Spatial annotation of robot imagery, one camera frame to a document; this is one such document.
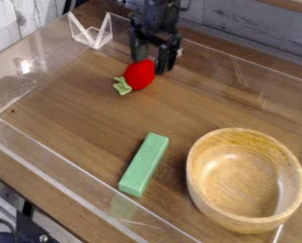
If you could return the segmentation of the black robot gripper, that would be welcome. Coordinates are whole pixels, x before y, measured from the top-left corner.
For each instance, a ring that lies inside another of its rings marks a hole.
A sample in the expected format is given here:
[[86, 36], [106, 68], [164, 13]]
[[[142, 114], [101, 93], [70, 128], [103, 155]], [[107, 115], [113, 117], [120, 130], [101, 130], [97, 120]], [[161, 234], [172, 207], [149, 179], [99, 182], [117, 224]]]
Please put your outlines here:
[[164, 75], [176, 65], [182, 34], [177, 29], [182, 0], [144, 0], [144, 11], [132, 16], [130, 46], [136, 62], [149, 56], [149, 44], [160, 47], [157, 74]]

